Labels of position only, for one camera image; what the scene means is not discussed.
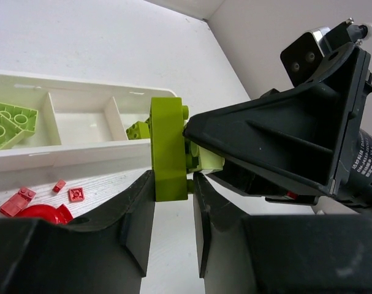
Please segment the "green lego brick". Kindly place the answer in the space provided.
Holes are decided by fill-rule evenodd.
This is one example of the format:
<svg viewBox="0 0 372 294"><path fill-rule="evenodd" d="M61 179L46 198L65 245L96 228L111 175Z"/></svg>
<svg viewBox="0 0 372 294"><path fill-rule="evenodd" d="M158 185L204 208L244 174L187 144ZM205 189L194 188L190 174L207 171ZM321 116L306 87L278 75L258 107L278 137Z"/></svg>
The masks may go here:
<svg viewBox="0 0 372 294"><path fill-rule="evenodd" d="M0 150L11 149L25 138L24 131L0 113Z"/></svg>
<svg viewBox="0 0 372 294"><path fill-rule="evenodd" d="M137 121L126 129L129 140L141 140L150 138L150 119L146 121Z"/></svg>
<svg viewBox="0 0 372 294"><path fill-rule="evenodd" d="M35 134L38 110L0 102L0 113L18 125L24 131L26 138Z"/></svg>
<svg viewBox="0 0 372 294"><path fill-rule="evenodd" d="M157 202L187 200L194 192L188 174L224 167L224 158L183 137L188 117L189 108L179 97L151 99L148 122Z"/></svg>

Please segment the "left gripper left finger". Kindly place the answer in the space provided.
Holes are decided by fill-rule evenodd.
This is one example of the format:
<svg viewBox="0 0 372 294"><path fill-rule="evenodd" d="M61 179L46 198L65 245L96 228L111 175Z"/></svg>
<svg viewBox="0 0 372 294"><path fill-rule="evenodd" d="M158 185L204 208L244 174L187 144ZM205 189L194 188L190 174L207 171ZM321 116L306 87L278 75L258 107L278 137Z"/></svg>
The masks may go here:
<svg viewBox="0 0 372 294"><path fill-rule="evenodd" d="M146 276L154 173L67 225L0 218L0 293L138 293Z"/></svg>

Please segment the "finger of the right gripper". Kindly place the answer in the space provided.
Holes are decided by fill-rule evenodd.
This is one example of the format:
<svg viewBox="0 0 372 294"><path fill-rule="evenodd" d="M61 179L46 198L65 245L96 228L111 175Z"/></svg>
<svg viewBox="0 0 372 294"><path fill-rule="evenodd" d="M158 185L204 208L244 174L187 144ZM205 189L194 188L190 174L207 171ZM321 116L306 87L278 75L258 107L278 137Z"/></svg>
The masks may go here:
<svg viewBox="0 0 372 294"><path fill-rule="evenodd" d="M345 136L359 75L359 49L324 58L306 83L194 115L184 136L286 190L336 195L351 169L355 135Z"/></svg>
<svg viewBox="0 0 372 294"><path fill-rule="evenodd" d="M327 194L324 185L278 168L252 165L248 170L226 162L221 171L208 177L238 195L264 197L270 203L314 206Z"/></svg>

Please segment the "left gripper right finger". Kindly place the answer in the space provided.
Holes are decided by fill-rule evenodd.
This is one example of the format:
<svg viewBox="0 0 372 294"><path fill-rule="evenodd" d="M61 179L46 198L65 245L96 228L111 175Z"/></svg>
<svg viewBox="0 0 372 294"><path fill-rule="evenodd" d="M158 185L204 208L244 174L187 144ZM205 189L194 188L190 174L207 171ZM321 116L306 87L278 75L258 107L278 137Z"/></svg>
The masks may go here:
<svg viewBox="0 0 372 294"><path fill-rule="evenodd" d="M247 214L194 175L207 293L372 293L372 216Z"/></svg>

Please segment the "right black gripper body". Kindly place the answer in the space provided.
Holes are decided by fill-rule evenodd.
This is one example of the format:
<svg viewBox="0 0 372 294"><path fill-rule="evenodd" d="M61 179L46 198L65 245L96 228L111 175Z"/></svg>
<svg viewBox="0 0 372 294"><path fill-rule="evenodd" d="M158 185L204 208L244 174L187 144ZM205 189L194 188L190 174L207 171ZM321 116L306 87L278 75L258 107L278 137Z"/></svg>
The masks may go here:
<svg viewBox="0 0 372 294"><path fill-rule="evenodd" d="M369 63L347 43L259 115L260 134L282 146L278 169L324 185L326 196L356 211L372 211L372 137L360 128L372 93Z"/></svg>

